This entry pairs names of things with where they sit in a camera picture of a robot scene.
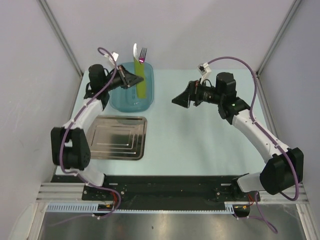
fork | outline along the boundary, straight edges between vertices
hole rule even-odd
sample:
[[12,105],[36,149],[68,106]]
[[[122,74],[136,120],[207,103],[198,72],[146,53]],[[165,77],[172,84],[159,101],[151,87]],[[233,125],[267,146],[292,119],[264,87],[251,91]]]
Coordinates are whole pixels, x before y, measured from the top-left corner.
[[147,55],[147,48],[146,47],[143,47],[141,49],[141,52],[140,52],[140,56],[139,56],[139,62],[141,64],[143,64],[146,60],[146,55]]

shiny metal surface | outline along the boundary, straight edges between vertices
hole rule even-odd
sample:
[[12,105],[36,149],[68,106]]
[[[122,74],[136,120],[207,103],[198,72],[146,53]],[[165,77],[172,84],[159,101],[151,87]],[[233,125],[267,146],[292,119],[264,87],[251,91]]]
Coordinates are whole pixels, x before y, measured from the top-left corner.
[[144,155],[147,119],[140,116],[98,116],[86,138],[92,159],[139,160]]
[[[279,234],[255,219],[236,220],[219,214],[116,213],[96,220],[90,216],[56,222],[75,213],[47,212],[39,240],[305,240],[295,205],[262,205],[266,218]],[[256,207],[251,215],[258,216]]]

white table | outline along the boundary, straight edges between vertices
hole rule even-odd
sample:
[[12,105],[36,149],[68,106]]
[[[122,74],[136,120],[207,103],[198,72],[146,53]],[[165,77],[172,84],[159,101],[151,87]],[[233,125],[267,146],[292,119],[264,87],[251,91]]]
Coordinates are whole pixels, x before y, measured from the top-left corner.
[[[234,74],[237,95],[251,104],[254,85],[248,70],[213,70]],[[185,109],[171,103],[189,81],[201,77],[197,70],[154,70],[154,101],[144,112],[124,113],[108,105],[102,115],[143,116],[147,119],[144,156],[134,160],[98,160],[92,163],[107,175],[241,175],[262,171],[264,161],[255,147],[237,129],[220,118],[218,107],[203,102]],[[72,116],[83,104],[88,71],[84,73]],[[259,99],[254,114],[266,124]],[[56,175],[62,175],[60,167]]]

